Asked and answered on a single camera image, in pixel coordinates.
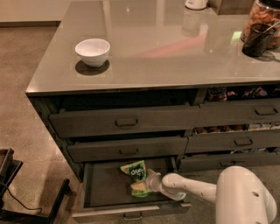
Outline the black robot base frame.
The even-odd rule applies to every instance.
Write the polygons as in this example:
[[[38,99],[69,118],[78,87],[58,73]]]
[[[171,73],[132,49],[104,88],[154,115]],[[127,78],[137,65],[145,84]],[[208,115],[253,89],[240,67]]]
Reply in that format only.
[[[58,224],[57,215],[63,199],[71,194],[70,180],[62,181],[51,205],[50,213],[43,215],[43,206],[35,180],[20,180],[24,162],[14,158],[12,148],[0,150],[0,224]]]

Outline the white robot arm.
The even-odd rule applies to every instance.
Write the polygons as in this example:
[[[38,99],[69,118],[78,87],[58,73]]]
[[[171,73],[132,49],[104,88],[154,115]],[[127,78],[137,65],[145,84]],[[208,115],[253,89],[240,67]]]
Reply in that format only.
[[[149,171],[134,190],[160,192],[172,200],[191,194],[215,205],[216,224],[270,224],[277,217],[277,203],[263,182],[250,170],[230,166],[215,184],[184,178],[177,173]]]

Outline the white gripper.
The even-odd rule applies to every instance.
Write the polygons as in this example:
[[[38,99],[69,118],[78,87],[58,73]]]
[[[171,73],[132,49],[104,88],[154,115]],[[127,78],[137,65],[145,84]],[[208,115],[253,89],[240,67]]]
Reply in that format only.
[[[133,190],[145,191],[147,188],[152,192],[161,192],[162,187],[162,175],[159,172],[155,172],[152,169],[147,170],[146,183],[144,180],[139,180],[130,185]]]

